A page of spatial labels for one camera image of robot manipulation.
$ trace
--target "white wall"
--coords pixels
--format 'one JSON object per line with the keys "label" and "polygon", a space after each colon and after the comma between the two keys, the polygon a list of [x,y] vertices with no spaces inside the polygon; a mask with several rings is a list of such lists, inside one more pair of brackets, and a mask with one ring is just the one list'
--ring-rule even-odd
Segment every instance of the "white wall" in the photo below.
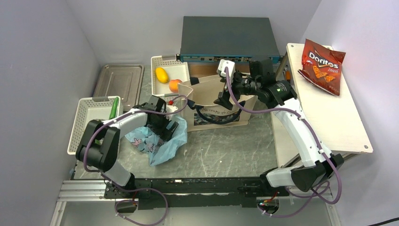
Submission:
{"label": "white wall", "polygon": [[180,52],[183,16],[269,17],[280,51],[298,42],[321,0],[68,0],[100,64]]}
{"label": "white wall", "polygon": [[340,170],[344,226],[399,217],[398,12],[395,0],[323,0],[302,38],[347,52],[345,79],[374,148]]}
{"label": "white wall", "polygon": [[99,64],[65,0],[0,3],[0,225],[49,225]]}

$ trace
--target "blue plastic bag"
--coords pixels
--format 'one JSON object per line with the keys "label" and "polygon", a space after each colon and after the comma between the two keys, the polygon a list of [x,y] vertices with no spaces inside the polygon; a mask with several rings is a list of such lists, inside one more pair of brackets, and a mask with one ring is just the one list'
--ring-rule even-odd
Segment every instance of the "blue plastic bag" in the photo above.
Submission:
{"label": "blue plastic bag", "polygon": [[137,147],[138,150],[148,153],[150,166],[156,166],[173,158],[176,155],[177,149],[187,143],[186,120],[179,116],[173,116],[171,121],[169,126],[174,121],[179,123],[179,125],[173,133],[172,139],[167,142],[160,139],[148,127],[139,127],[125,135],[128,141]]}

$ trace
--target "plastic bag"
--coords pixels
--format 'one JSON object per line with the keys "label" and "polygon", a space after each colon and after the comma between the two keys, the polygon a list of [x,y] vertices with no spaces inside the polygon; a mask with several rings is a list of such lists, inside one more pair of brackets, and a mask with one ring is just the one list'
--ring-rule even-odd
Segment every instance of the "plastic bag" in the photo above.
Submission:
{"label": "plastic bag", "polygon": [[187,143],[187,122],[179,116],[173,116],[171,121],[179,123],[172,139],[164,142],[148,127],[139,127],[125,137],[141,152],[148,153],[151,166],[168,161],[176,155],[177,149]]}
{"label": "plastic bag", "polygon": [[344,52],[334,51],[309,39],[302,53],[302,70],[298,72],[313,85],[339,96]]}

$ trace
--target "white shelf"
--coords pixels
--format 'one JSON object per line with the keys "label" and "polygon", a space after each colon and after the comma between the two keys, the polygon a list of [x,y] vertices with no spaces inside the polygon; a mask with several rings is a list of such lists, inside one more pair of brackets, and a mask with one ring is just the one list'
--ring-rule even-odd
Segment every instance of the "white shelf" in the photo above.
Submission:
{"label": "white shelf", "polygon": [[[373,148],[359,113],[341,76],[341,94],[333,96],[306,81],[298,70],[302,69],[304,44],[287,44],[288,60],[292,70],[296,93],[304,113],[318,136],[334,152],[372,153]],[[281,122],[272,115],[278,165],[282,166],[298,154],[298,150]]]}

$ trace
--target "red bag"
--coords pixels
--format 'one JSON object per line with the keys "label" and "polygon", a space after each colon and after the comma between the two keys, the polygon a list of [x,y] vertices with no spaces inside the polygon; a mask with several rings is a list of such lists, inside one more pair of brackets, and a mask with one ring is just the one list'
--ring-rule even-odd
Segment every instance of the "red bag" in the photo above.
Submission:
{"label": "red bag", "polygon": [[302,53],[303,67],[298,72],[313,85],[339,96],[345,54],[307,39]]}

